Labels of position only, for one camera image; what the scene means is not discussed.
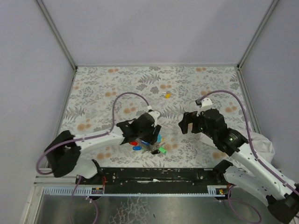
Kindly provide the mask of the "bunch of coloured key tags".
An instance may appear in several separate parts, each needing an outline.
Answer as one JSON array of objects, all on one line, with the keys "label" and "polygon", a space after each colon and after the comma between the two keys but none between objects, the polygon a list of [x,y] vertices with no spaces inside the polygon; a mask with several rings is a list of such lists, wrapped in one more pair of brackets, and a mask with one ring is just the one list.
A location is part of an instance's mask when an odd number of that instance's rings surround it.
[{"label": "bunch of coloured key tags", "polygon": [[142,153],[149,152],[152,155],[166,154],[167,150],[164,148],[164,138],[159,134],[157,141],[151,145],[143,140],[137,140],[129,143],[134,151],[142,151]]}]

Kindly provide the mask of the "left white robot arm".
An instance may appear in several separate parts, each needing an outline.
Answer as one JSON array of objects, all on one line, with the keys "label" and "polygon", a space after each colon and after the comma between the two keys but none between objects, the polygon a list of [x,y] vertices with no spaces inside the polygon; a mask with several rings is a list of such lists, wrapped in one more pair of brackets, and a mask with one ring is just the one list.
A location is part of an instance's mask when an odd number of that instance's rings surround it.
[{"label": "left white robot arm", "polygon": [[137,119],[117,123],[111,131],[84,135],[73,135],[69,130],[61,132],[44,151],[51,168],[50,173],[55,178],[69,173],[86,179],[94,177],[100,172],[100,166],[94,160],[84,159],[84,152],[128,144],[137,139],[154,145],[161,129],[159,117],[158,111],[149,110]]}]

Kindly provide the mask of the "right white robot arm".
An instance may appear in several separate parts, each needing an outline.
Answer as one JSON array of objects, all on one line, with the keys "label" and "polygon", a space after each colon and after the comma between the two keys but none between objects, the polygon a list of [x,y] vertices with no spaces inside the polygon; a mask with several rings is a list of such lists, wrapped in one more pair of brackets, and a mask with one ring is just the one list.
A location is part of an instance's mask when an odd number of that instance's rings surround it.
[{"label": "right white robot arm", "polygon": [[259,199],[281,223],[290,223],[299,212],[299,185],[291,180],[252,149],[249,139],[237,130],[227,127],[223,115],[216,109],[204,112],[185,112],[179,127],[183,134],[192,124],[192,133],[209,137],[216,148],[241,163],[250,175],[228,161],[217,168],[228,183],[236,185]]}]

